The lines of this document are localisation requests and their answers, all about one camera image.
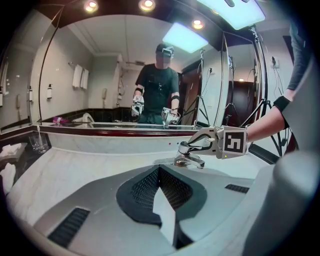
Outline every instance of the light stand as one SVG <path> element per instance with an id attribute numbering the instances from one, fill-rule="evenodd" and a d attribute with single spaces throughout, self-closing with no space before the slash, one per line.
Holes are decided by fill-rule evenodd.
<path id="1" fill-rule="evenodd" d="M 262 114 L 261 116 L 263 117 L 266 114 L 266 110 L 267 110 L 267 106 L 271 109 L 272 106 L 270 104 L 270 100 L 268 100 L 268 79 L 267 79 L 267 66 L 266 66 L 266 59 L 265 59 L 265 54 L 264 51 L 262 50 L 262 45 L 258 36 L 258 33 L 256 31 L 256 27 L 252 26 L 250 28 L 250 31 L 252 32 L 253 36 L 254 36 L 254 40 L 257 43 L 257 45 L 259 46 L 259 50 L 261 53 L 261 58 L 264 64 L 264 72 L 265 72 L 265 86 L 264 86 L 264 98 L 260 101 L 259 105 L 255 108 L 255 110 L 251 113 L 251 115 L 243 122 L 243 124 L 241 124 L 241 126 L 246 126 L 248 124 L 248 122 L 255 116 L 255 114 L 258 112 L 258 110 L 260 110 L 260 108 L 263 106 L 262 108 Z M 280 132 L 277 133 L 277 138 L 278 138 L 278 144 L 274 138 L 273 135 L 271 135 L 271 139 L 279 153 L 279 156 L 282 157 L 282 146 L 281 146 L 281 136 L 280 136 Z"/>
<path id="2" fill-rule="evenodd" d="M 237 118 L 237 125 L 239 126 L 241 124 L 241 121 L 239 119 L 239 115 L 237 113 L 237 110 L 236 110 L 236 106 L 234 104 L 234 90 L 235 90 L 235 85 L 234 85 L 234 80 L 235 80 L 235 71 L 234 71 L 234 59 L 233 57 L 231 56 L 228 56 L 228 59 L 229 59 L 229 68 L 231 69 L 231 99 L 230 99 L 230 102 L 228 103 L 228 105 L 225 107 L 225 111 L 228 110 L 228 109 L 231 109 L 234 111 L 235 115 L 236 115 L 236 118 Z M 226 115 L 226 123 L 225 125 L 227 126 L 228 123 L 229 123 L 229 119 L 232 117 L 232 114 L 228 114 Z"/>
<path id="3" fill-rule="evenodd" d="M 201 49 L 200 50 L 200 64 L 201 64 L 201 77 L 200 77 L 200 84 L 201 86 L 203 85 L 203 74 L 204 74 L 204 52 L 205 50 Z M 202 111 L 202 109 L 200 109 L 200 100 L 202 101 L 203 104 L 203 108 L 204 108 L 204 112 Z M 197 106 L 190 110 L 191 106 L 197 102 Z M 199 117 L 199 111 L 204 115 L 204 118 L 208 121 L 208 127 L 210 126 L 210 122 L 209 122 L 209 118 L 208 118 L 208 113 L 207 113 L 207 109 L 206 109 L 206 105 L 205 105 L 205 101 L 204 98 L 202 97 L 202 93 L 200 93 L 200 95 L 197 95 L 197 97 L 194 99 L 194 101 L 191 103 L 191 105 L 188 107 L 188 109 L 185 111 L 185 113 L 182 115 L 182 117 L 180 118 L 179 122 L 177 124 L 179 124 L 182 121 L 182 118 L 190 113 L 193 113 L 197 111 L 196 113 L 196 118 L 194 120 L 194 124 L 193 124 L 193 129 L 195 130 L 197 127 L 197 122 L 198 122 L 198 117 Z"/>

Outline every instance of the cap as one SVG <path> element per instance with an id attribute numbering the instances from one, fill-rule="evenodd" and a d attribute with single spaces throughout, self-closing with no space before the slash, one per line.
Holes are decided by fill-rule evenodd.
<path id="1" fill-rule="evenodd" d="M 166 42 L 160 43 L 155 50 L 156 53 L 164 53 L 168 57 L 173 57 L 175 53 L 174 47 Z"/>

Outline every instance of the wood trim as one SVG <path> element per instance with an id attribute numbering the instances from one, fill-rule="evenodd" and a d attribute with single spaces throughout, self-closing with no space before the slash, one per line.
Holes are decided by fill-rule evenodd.
<path id="1" fill-rule="evenodd" d="M 23 134 L 36 132 L 35 125 L 17 129 L 0 135 L 0 141 L 17 137 Z M 111 129 L 82 129 L 68 127 L 40 126 L 43 133 L 71 134 L 82 136 L 102 136 L 102 137 L 182 137 L 193 136 L 197 130 L 111 130 Z"/>

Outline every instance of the sleeve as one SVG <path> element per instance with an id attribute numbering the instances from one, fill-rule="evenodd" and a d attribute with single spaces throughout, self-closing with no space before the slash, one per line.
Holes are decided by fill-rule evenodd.
<path id="1" fill-rule="evenodd" d="M 305 41 L 299 37 L 298 28 L 294 24 L 290 27 L 291 45 L 293 49 L 293 71 L 287 89 L 295 91 L 308 67 L 311 50 L 306 46 Z"/>
<path id="2" fill-rule="evenodd" d="M 171 93 L 178 93 L 179 92 L 179 76 L 178 73 L 174 70 L 172 71 L 172 78 L 171 78 Z"/>
<path id="3" fill-rule="evenodd" d="M 147 71 L 146 71 L 146 66 L 144 66 L 142 68 L 142 70 L 140 71 L 140 74 L 135 82 L 135 85 L 141 85 L 143 87 L 146 87 L 147 84 Z"/>

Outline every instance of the countertop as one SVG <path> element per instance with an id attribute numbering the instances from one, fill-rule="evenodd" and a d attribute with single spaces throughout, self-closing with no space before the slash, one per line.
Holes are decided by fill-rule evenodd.
<path id="1" fill-rule="evenodd" d="M 85 184 L 152 165 L 155 160 L 174 158 L 176 153 L 99 154 L 53 147 L 37 159 L 14 184 L 6 197 L 7 203 L 16 217 L 33 226 L 47 210 Z M 215 169 L 231 177 L 255 179 L 259 170 L 268 166 L 251 153 L 225 160 L 215 156 L 200 157 L 206 161 L 204 169 L 192 165 L 188 168 L 205 173 Z"/>

